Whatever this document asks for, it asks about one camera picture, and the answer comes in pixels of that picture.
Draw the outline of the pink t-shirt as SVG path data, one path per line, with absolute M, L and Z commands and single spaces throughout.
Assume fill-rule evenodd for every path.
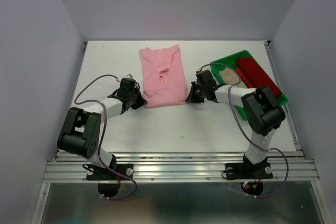
M 140 50 L 143 96 L 148 108 L 182 105 L 188 96 L 178 45 Z

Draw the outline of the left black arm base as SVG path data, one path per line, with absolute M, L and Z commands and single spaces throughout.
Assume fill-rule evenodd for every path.
M 87 181 L 97 182 L 97 192 L 102 199 L 109 201 L 124 200 L 131 197 L 138 188 L 133 179 L 133 164 L 117 164 L 115 172 L 87 163 L 83 164 L 82 168 L 86 171 Z M 123 193 L 121 191 L 122 181 L 133 183 L 133 191 Z

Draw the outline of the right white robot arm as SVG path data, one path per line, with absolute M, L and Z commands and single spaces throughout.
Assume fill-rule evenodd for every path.
M 260 172 L 260 163 L 266 160 L 269 144 L 286 116 L 273 92 L 267 87 L 239 88 L 230 84 L 218 84 L 209 70 L 196 73 L 186 103 L 227 103 L 231 109 L 235 106 L 244 109 L 251 136 L 247 136 L 233 112 L 233 116 L 243 136 L 249 142 L 241 170 L 244 175 L 253 177 Z

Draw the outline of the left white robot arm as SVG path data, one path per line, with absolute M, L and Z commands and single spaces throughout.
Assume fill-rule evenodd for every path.
M 147 104 L 140 85 L 130 74 L 117 81 L 119 88 L 103 101 L 91 99 L 79 102 L 79 97 L 76 97 L 75 105 L 92 105 L 84 109 L 70 108 L 57 140 L 58 149 L 83 157 L 99 167 L 99 173 L 106 179 L 113 178 L 117 172 L 116 157 L 101 147 L 108 119 Z

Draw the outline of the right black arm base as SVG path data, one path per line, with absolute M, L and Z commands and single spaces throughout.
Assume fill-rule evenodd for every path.
M 264 190 L 263 179 L 272 179 L 273 173 L 266 157 L 257 164 L 252 164 L 243 156 L 240 163 L 227 163 L 222 171 L 222 177 L 226 180 L 241 180 L 240 187 L 247 196 L 257 198 Z

